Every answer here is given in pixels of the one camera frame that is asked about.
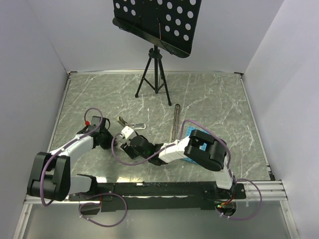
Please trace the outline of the beige metal stapler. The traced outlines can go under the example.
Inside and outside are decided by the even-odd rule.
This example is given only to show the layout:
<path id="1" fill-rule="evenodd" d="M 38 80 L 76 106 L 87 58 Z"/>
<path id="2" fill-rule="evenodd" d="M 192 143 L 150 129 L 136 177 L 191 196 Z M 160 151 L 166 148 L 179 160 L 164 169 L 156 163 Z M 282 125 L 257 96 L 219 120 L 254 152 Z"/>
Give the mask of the beige metal stapler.
<path id="1" fill-rule="evenodd" d="M 121 129 L 124 129 L 125 127 L 130 127 L 133 130 L 144 130 L 146 129 L 146 125 L 144 123 L 131 123 L 124 120 L 122 117 L 118 116 L 116 118 L 117 123 L 121 126 Z"/>

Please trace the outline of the metal staple magazine rail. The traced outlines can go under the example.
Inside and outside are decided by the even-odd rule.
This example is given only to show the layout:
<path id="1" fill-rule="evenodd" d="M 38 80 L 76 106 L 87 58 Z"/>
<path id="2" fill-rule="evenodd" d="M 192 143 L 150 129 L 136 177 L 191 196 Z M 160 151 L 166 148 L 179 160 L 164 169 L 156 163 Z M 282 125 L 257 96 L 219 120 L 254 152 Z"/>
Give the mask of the metal staple magazine rail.
<path id="1" fill-rule="evenodd" d="M 179 112 L 180 112 L 180 104 L 176 104 L 174 108 L 174 117 L 173 123 L 170 132 L 170 142 L 174 142 L 176 140 L 176 135 L 178 133 L 178 121 L 179 121 Z"/>

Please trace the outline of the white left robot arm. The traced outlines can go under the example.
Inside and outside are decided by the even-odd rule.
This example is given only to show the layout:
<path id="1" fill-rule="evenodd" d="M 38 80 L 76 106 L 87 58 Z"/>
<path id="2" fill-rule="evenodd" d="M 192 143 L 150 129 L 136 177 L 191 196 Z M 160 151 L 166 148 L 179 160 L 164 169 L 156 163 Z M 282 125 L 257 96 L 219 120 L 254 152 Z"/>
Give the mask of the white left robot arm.
<path id="1" fill-rule="evenodd" d="M 63 201 L 68 195 L 78 193 L 87 200 L 95 199 L 99 193 L 96 177 L 85 174 L 72 176 L 71 166 L 97 146 L 104 150 L 111 148 L 113 136 L 108 131 L 109 127 L 109 119 L 93 116 L 70 142 L 51 152 L 39 152 L 33 161 L 27 195 L 40 197 L 43 182 L 45 199 Z M 41 180 L 43 169 L 46 171 Z"/>

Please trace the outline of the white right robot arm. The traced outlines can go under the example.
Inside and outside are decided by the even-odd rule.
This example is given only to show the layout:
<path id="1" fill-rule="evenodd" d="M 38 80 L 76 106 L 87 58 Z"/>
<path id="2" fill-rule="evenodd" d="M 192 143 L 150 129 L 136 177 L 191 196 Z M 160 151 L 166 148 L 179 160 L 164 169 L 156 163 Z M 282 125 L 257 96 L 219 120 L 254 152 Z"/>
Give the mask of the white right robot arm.
<path id="1" fill-rule="evenodd" d="M 121 148 L 132 159 L 140 156 L 153 165 L 161 166 L 189 158 L 214 172 L 217 191 L 222 198 L 229 198 L 235 192 L 223 140 L 217 140 L 212 135 L 195 129 L 189 136 L 173 143 L 152 144 L 128 126 L 122 129 L 120 137 L 125 142 Z"/>

